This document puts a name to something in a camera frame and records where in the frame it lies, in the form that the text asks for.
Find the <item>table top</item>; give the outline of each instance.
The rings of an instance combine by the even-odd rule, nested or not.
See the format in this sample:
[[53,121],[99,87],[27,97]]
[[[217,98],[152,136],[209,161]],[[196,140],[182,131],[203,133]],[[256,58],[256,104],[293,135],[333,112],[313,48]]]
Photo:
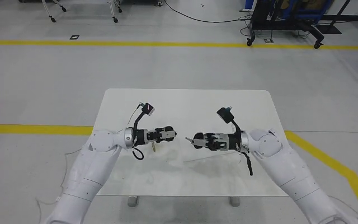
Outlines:
[[[178,133],[172,142],[138,148],[145,158],[137,160],[131,150],[122,150],[118,161],[99,195],[155,196],[286,196],[251,156],[253,176],[244,156],[232,151],[194,149],[185,137],[197,132],[232,133],[216,111],[232,106],[241,130],[274,128],[288,145],[272,98],[262,90],[153,90],[109,89],[106,91],[94,130],[126,128],[139,104],[156,109],[144,116],[138,128],[154,130],[173,126]],[[133,126],[141,110],[131,120]]]

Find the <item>gray floor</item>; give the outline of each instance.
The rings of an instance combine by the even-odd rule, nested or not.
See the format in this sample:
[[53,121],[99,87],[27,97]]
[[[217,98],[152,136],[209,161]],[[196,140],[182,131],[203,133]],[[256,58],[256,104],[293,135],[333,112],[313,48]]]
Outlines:
[[[170,0],[173,7],[204,20],[245,15],[236,1]],[[239,42],[243,22],[204,24],[168,7],[123,5],[114,24],[105,1],[63,0],[68,12],[38,3],[0,2],[1,40]],[[340,24],[328,45],[358,45],[358,24]],[[262,38],[270,36],[263,32]],[[277,44],[313,44],[274,31]],[[196,88],[268,90],[284,129],[358,172],[358,53],[355,51],[251,48],[139,48],[0,45],[0,124],[93,125],[108,88]],[[63,153],[86,137],[0,136],[0,222],[37,223],[34,198],[52,201],[60,192]],[[322,188],[358,209],[347,181],[293,145]],[[76,156],[69,157],[72,164]],[[351,212],[337,202],[347,212]],[[52,206],[42,206],[43,216]],[[85,223],[307,223],[289,198],[144,197],[128,208],[121,197],[97,197]]]

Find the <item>yellow floor line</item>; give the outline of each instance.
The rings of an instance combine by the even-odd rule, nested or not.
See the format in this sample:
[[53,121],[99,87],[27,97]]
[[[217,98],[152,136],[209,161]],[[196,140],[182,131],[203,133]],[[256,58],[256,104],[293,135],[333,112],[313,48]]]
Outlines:
[[[88,136],[92,133],[92,129],[92,126],[0,124],[0,134],[60,134],[71,136]],[[297,134],[289,130],[285,131],[285,134],[288,140],[295,143],[297,146],[307,151],[312,156],[344,176],[348,180],[353,192],[358,199],[358,176],[354,171],[341,164],[331,156],[325,154],[322,150],[310,144]]]
[[[0,45],[45,46],[151,46],[197,48],[249,48],[246,43],[197,43],[197,42],[148,42],[148,41],[61,41],[61,40],[0,40]],[[266,49],[314,49],[313,44],[257,44],[250,48]],[[356,45],[322,45],[322,50],[358,50]]]
[[353,170],[341,164],[331,156],[325,154],[322,150],[307,142],[297,134],[289,130],[285,131],[285,134],[288,140],[295,143],[297,146],[307,151],[312,156],[314,156],[315,158],[317,158],[318,160],[344,176],[347,179],[348,183],[351,185],[351,188],[356,195],[356,198],[358,199],[358,176]]
[[92,126],[0,124],[0,134],[62,134],[69,136],[88,136],[92,133],[92,129]]

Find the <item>metal table foot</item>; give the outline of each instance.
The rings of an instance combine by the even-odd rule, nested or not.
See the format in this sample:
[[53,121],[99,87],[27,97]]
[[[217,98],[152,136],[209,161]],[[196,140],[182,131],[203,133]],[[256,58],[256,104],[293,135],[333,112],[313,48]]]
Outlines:
[[139,203],[139,196],[131,196],[128,198],[128,206],[134,208]]
[[232,207],[240,206],[240,198],[239,197],[229,197],[229,202]]

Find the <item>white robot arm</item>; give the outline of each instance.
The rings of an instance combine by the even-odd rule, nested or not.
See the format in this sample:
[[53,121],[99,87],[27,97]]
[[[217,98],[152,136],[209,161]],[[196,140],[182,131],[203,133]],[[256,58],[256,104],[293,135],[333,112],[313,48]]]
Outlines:
[[[133,128],[115,133],[108,130],[93,131],[72,165],[67,186],[55,209],[43,224],[81,224],[92,200],[109,178],[122,149],[174,139],[177,133],[170,126],[151,131],[137,129],[138,121],[154,111],[148,103],[140,106],[143,107],[142,113]],[[134,151],[133,155],[138,160],[144,158],[143,154],[137,157]]]
[[248,134],[235,123],[231,108],[217,113],[236,128],[233,134],[197,133],[187,138],[195,148],[236,150],[245,154],[252,175],[248,153],[251,151],[270,178],[298,205],[311,224],[358,224],[358,219],[341,211],[319,187],[307,164],[291,147],[283,147],[275,132],[256,129]]

